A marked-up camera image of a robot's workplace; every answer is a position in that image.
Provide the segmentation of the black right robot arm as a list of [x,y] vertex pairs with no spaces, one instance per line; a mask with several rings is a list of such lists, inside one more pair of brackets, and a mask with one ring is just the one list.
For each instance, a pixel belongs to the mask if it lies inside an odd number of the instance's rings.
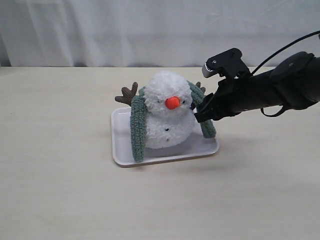
[[287,110],[305,110],[320,101],[320,59],[312,53],[298,52],[276,68],[254,76],[224,79],[215,93],[199,105],[199,123],[219,121],[242,112],[280,106],[278,117]]

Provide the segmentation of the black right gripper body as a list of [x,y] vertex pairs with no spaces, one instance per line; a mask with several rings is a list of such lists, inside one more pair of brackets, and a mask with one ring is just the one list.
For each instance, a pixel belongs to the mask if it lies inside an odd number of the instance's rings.
[[205,96],[195,118],[219,121],[242,112],[275,105],[275,81],[267,75],[221,80],[215,93]]

